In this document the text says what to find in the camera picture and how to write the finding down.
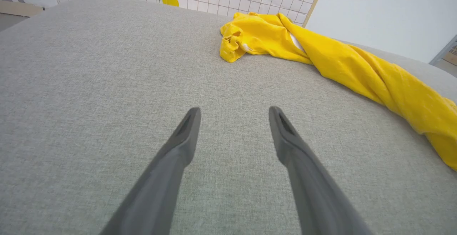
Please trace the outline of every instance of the gray plastic arm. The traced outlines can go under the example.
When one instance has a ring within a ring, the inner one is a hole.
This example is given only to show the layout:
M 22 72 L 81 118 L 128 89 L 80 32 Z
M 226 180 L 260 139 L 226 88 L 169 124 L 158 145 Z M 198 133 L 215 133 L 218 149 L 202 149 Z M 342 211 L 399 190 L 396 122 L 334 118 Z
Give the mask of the gray plastic arm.
M 287 167 L 302 234 L 371 234 L 292 123 L 278 107 L 270 107 L 276 154 Z
M 194 157 L 200 119 L 199 108 L 187 112 L 101 235 L 161 235 L 170 232 L 182 174 Z

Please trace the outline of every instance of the gray fabric surface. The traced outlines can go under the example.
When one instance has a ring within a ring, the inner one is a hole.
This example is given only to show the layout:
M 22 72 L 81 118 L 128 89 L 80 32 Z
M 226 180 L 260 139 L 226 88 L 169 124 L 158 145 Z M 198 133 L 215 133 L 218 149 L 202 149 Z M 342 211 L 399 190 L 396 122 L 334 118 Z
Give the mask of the gray fabric surface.
M 25 19 L 28 19 L 28 17 L 0 13 L 0 31 L 6 30 Z
M 96 234 L 186 111 L 199 141 L 171 234 L 299 234 L 281 107 L 377 234 L 452 234 L 457 175 L 425 137 L 313 66 L 219 57 L 230 18 L 73 0 L 0 33 L 0 233 Z M 457 79 L 371 50 L 452 100 Z

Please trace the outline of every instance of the yellow shirt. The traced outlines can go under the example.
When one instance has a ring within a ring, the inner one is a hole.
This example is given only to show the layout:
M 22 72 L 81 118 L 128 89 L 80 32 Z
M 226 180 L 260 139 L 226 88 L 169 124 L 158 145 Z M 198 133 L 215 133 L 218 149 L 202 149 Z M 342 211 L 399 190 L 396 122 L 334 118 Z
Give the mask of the yellow shirt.
M 220 56 L 229 63 L 247 52 L 314 65 L 322 76 L 402 116 L 457 170 L 457 106 L 400 66 L 294 25 L 283 14 L 238 12 L 220 32 Z

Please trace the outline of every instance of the fabric texture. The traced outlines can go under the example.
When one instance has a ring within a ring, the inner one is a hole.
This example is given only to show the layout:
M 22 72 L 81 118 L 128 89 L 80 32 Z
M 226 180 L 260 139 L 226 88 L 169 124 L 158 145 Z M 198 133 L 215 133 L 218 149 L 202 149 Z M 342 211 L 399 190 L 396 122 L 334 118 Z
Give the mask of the fabric texture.
M 230 18 L 72 0 L 0 32 L 0 234 L 98 234 L 189 108 L 201 107 L 171 234 L 300 234 L 277 105 L 376 234 L 452 234 L 457 175 L 399 116 L 314 66 L 220 58 Z M 457 100 L 457 79 L 376 51 Z
M 248 52 L 312 64 L 322 76 L 405 118 L 457 170 L 457 105 L 400 66 L 294 25 L 281 13 L 237 12 L 220 32 L 220 56 L 229 63 Z

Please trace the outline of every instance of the floor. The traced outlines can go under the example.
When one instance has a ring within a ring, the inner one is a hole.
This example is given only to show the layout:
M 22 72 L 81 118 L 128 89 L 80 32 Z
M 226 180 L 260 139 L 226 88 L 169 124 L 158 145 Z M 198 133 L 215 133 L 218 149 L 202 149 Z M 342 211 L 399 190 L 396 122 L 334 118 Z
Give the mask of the floor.
M 0 13 L 0 31 L 5 30 L 27 18 L 28 17 L 24 16 Z M 441 59 L 435 66 L 457 77 L 457 66 L 451 64 L 450 62 Z
M 27 19 L 25 16 L 2 14 L 0 13 L 0 31 L 10 28 L 11 26 Z

